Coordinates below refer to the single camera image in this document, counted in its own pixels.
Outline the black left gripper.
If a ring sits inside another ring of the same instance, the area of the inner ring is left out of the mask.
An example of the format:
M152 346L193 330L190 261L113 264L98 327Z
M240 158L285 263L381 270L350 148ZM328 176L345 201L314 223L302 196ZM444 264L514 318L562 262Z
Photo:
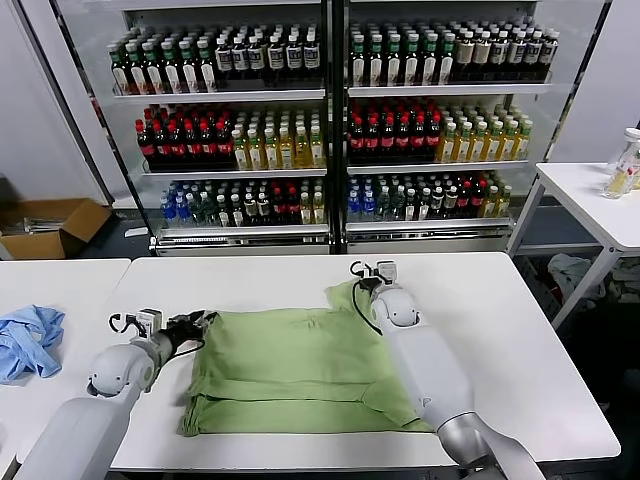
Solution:
M167 338L173 350L178 350L187 341L199 341L220 317L218 313L197 310L188 315L172 317L167 322Z

